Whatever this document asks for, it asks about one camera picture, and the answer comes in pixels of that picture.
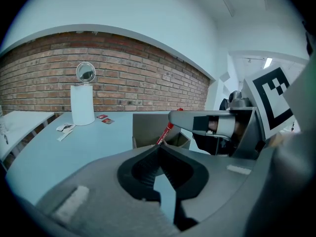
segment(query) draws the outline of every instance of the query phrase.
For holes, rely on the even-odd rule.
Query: red object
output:
[[[105,115],[105,114],[102,114],[102,115],[100,115],[100,116],[97,116],[97,118],[99,118],[99,119],[104,119],[104,118],[106,118],[108,115]]]
[[[106,119],[102,120],[102,122],[105,124],[112,124],[114,122],[114,120],[106,118]]]
[[[166,129],[163,131],[163,133],[162,133],[162,135],[160,136],[160,138],[158,139],[158,141],[157,141],[157,145],[160,145],[162,142],[163,142],[163,140],[164,140],[164,138],[167,136],[167,134],[168,134],[168,132],[173,128],[173,124],[171,124],[170,122],[168,123],[168,126],[166,127]]]

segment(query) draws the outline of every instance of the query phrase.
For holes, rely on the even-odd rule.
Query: brick wall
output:
[[[0,60],[3,111],[70,111],[76,67],[91,62],[95,111],[204,110],[209,78],[161,49],[107,33],[30,41]]]

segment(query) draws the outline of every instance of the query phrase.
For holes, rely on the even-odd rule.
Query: white paper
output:
[[[72,85],[70,95],[74,124],[87,125],[94,122],[92,85]]]
[[[71,125],[70,127],[65,128],[65,129],[63,130],[63,133],[68,133],[68,132],[69,132],[70,130],[72,130],[75,126],[76,126],[76,125],[73,124],[73,125]]]
[[[70,124],[70,123],[64,123],[62,125],[60,125],[59,127],[56,128],[56,131],[63,131],[65,126],[68,126],[68,125],[73,125],[73,124]]]
[[[58,141],[62,141],[62,140],[65,139],[66,136],[67,136],[68,134],[70,134],[72,131],[73,131],[73,130],[70,130],[69,132],[64,133],[64,134],[63,134],[62,136],[60,136],[57,140],[58,140]]]

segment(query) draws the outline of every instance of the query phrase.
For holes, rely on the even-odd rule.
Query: light blue table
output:
[[[62,133],[56,128],[72,122],[71,113],[64,113],[42,130],[14,160],[6,175],[12,191],[36,204],[50,188],[87,163],[131,150],[133,113],[169,112],[96,112],[95,116],[107,114],[115,122],[104,124],[96,118],[92,124],[76,126],[59,142],[57,138]],[[191,138],[190,150],[205,153],[197,148],[191,132],[183,129],[182,132]]]

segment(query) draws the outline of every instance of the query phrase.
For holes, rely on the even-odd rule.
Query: gray box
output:
[[[133,148],[154,145],[168,125],[168,114],[133,114]],[[191,140],[174,126],[165,137],[168,145],[189,149]]]

